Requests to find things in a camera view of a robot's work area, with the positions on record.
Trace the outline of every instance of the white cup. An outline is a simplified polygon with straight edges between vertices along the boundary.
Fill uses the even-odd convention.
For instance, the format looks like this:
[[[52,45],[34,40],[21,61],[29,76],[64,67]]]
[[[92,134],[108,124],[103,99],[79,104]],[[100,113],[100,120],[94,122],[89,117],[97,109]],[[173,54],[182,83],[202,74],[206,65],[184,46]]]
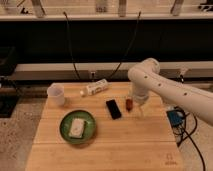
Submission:
[[[53,105],[62,106],[65,103],[64,87],[60,84],[52,84],[48,87],[47,95]]]

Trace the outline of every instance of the tiled floor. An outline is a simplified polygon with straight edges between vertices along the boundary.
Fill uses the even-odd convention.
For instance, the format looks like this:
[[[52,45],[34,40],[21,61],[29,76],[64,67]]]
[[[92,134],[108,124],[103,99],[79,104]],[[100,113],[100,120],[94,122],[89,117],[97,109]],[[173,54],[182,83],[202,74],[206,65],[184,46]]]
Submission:
[[[24,171],[45,98],[21,98],[10,119],[0,118],[0,171]]]
[[[0,171],[24,171],[45,100],[21,98],[12,117],[0,119]],[[192,116],[187,125],[190,131],[194,126]],[[203,154],[207,171],[213,171],[213,127],[199,120],[192,137]],[[200,158],[189,140],[181,145],[180,152],[186,171],[202,170]]]

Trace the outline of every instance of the black phone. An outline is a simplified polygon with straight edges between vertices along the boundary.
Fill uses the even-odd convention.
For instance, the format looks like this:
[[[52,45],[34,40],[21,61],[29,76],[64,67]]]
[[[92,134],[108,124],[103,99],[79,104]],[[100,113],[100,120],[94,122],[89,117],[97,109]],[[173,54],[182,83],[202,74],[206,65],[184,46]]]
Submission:
[[[118,118],[121,117],[121,112],[120,112],[118,105],[117,105],[117,103],[114,99],[106,101],[106,105],[109,109],[109,112],[111,114],[112,119],[118,119]]]

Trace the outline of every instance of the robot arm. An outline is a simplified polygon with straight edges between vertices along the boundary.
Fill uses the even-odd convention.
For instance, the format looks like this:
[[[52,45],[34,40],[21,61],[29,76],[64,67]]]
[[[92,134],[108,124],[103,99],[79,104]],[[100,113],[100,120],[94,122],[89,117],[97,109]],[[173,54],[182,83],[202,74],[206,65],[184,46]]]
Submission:
[[[158,75],[159,62],[148,58],[128,71],[133,100],[143,104],[151,90],[213,125],[213,94]]]

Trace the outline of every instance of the tube cap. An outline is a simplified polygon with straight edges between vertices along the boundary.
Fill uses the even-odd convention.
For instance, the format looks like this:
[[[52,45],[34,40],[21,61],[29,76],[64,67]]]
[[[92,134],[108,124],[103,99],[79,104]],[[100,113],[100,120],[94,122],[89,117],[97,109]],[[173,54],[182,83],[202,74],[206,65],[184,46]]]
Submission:
[[[83,90],[80,91],[81,96],[85,96],[85,92]]]

